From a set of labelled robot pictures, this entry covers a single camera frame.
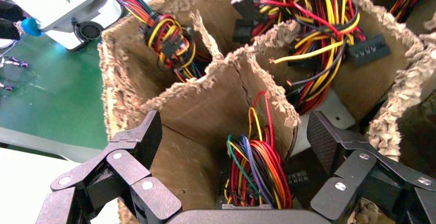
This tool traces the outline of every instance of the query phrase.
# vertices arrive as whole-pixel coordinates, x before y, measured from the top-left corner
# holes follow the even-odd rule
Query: cardboard compartment
[[[205,34],[201,17],[191,17],[214,58],[207,74],[198,80],[175,83],[147,100],[142,92],[146,89],[141,88],[150,85],[147,69],[140,67],[133,53],[118,49],[116,56],[124,58],[114,69],[131,73],[114,79],[123,88],[121,92],[107,88],[112,83],[106,82],[105,118],[112,137],[121,127],[137,126],[148,110],[160,111],[163,138],[150,171],[181,200],[184,210],[213,209],[218,164],[226,155],[227,136],[248,133],[248,109],[257,93],[266,91],[269,97],[276,150],[283,159],[292,152],[300,120],[284,89],[257,64],[257,55],[270,49],[268,40],[259,40],[255,46],[240,48],[224,58],[213,38]],[[291,31],[297,28],[295,23],[286,26]],[[260,123],[267,124],[264,103],[259,102],[257,111]]]
[[[160,111],[163,139],[151,171],[182,201],[184,210],[214,208],[217,161],[225,151],[228,135],[247,133],[248,108],[261,90],[270,97],[276,149],[282,158],[290,155],[300,120],[281,86],[286,86],[288,78],[295,81],[311,75],[269,62],[287,54],[299,29],[296,22],[276,25],[251,46],[239,45],[231,41],[239,15],[230,1],[150,2],[155,10],[171,13],[181,23],[193,26],[197,43],[212,54],[206,75],[198,80],[175,83],[171,74],[158,71],[157,56],[144,44],[140,22],[132,16],[105,31],[99,47],[108,135],[137,126],[148,110]],[[362,30],[368,35],[383,34],[392,53],[364,67],[343,64],[333,88],[356,120],[388,93],[391,105],[380,113],[388,111],[399,117],[402,112],[393,111],[393,106],[402,110],[405,95],[417,96],[406,105],[418,104],[433,74],[421,68],[416,73],[413,66],[429,67],[434,58],[413,32],[396,23],[383,7],[370,0],[354,2],[360,8]],[[419,83],[411,87],[409,83],[415,83],[411,79]],[[266,124],[265,107],[258,106],[258,112],[261,124]],[[381,114],[371,124],[370,135],[382,154],[394,158],[399,155],[399,136],[390,126],[382,127],[390,118]]]

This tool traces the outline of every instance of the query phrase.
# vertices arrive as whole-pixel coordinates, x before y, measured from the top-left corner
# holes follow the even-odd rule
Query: pin connector
[[[232,40],[242,44],[250,43],[252,30],[252,21],[236,20]]]
[[[162,42],[162,53],[167,57],[171,57],[173,54],[177,52],[182,43],[182,39],[180,36],[177,36],[175,39],[166,39]]]
[[[255,21],[260,17],[260,11],[255,6],[254,1],[255,0],[232,0],[230,3],[244,20]]]
[[[382,34],[376,35],[363,42],[355,43],[347,49],[347,55],[356,66],[369,64],[377,59],[391,54]]]

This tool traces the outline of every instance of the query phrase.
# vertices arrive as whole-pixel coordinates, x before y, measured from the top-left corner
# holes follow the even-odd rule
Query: metal screw
[[[122,153],[116,153],[112,156],[114,159],[120,159],[122,157]]]
[[[367,155],[367,154],[365,154],[365,153],[362,153],[362,154],[360,154],[359,155],[362,159],[364,159],[364,160],[368,160],[369,159],[369,156]]]
[[[153,183],[151,183],[151,182],[149,182],[149,181],[146,181],[146,182],[144,182],[143,184],[142,184],[142,188],[144,189],[144,190],[149,190],[149,189],[151,189],[153,187]]]
[[[342,184],[341,182],[338,182],[335,184],[336,189],[340,190],[340,191],[345,191],[345,189],[347,188],[344,184]]]
[[[431,185],[431,181],[429,179],[424,178],[424,177],[419,178],[418,181],[424,185]]]
[[[70,181],[71,181],[71,177],[66,176],[66,177],[63,177],[62,179],[60,179],[58,181],[58,183],[60,185],[65,185],[65,184],[68,184]]]

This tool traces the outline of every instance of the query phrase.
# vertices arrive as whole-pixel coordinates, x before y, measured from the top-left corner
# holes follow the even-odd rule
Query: electrical wire
[[[211,56],[198,52],[190,27],[181,25],[170,14],[155,12],[143,0],[116,0],[144,25],[145,43],[158,54],[160,65],[172,70],[182,82],[201,78]]]
[[[228,136],[227,149],[232,158],[230,177],[224,195],[235,206],[269,204],[276,209],[292,208],[292,195],[284,175],[283,163],[274,149],[274,125],[269,98],[260,91],[248,110],[249,131],[253,126],[258,134],[239,139]],[[256,111],[260,96],[264,96],[268,125],[261,126]]]
[[[315,71],[312,77],[295,83],[288,81],[287,96],[296,95],[296,98],[293,98],[296,101],[292,104],[300,114],[316,108],[330,89],[330,84],[345,57],[346,45],[352,46],[366,39],[358,28],[358,7],[351,0],[260,0],[256,1],[256,4],[260,14],[267,14],[269,21],[259,22],[260,24],[253,29],[252,36],[260,34],[260,28],[270,28],[271,21],[276,24],[296,20],[301,25],[301,33],[291,47],[289,55],[271,59],[270,62],[314,62]],[[301,91],[295,91],[295,87],[299,85],[304,87]]]

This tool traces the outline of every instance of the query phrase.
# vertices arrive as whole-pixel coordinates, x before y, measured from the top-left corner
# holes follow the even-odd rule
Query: red wire
[[[274,148],[274,126],[273,126],[273,120],[271,118],[271,111],[269,110],[269,99],[265,96],[265,93],[263,94],[265,97],[265,106],[266,106],[266,114],[268,116],[268,124],[269,124],[269,136],[271,140],[271,147]]]
[[[136,0],[124,0],[124,1],[131,2],[131,3],[135,4],[138,7],[142,7],[141,4],[139,4],[139,2],[137,2]]]
[[[265,25],[264,24],[259,24],[258,26],[256,26],[252,31],[251,31],[251,36],[257,36],[259,34],[259,32],[263,29]]]
[[[286,198],[289,200],[288,204],[284,204],[286,206],[285,208],[292,208],[292,197],[290,195],[290,189],[289,189],[289,185],[287,184],[287,181],[286,181],[285,173],[283,172],[283,168],[281,166],[282,161],[280,159],[280,156],[268,144],[266,144],[266,143],[260,143],[260,144],[263,145],[263,147],[265,148],[265,151],[267,152],[269,157],[272,159],[272,163],[273,163],[274,167],[276,168],[277,173],[279,174],[280,180],[282,181],[281,183],[284,187]]]
[[[304,13],[305,15],[307,15],[307,16],[309,16],[309,17],[315,19],[315,20],[318,21],[319,23],[321,23],[321,24],[323,24],[323,25],[329,27],[329,28],[332,30],[332,32],[335,33],[335,35],[336,35],[337,37],[340,37],[341,33],[340,33],[340,32],[339,32],[339,31],[338,31],[338,30],[337,30],[337,29],[336,29],[332,24],[330,24],[329,22],[325,21],[324,19],[322,19],[322,18],[320,18],[320,17],[314,15],[313,13],[307,11],[306,9],[304,9],[303,7],[301,7],[300,5],[298,5],[298,4],[295,3],[295,2],[293,2],[293,5],[294,5],[298,10],[300,10],[302,13]]]

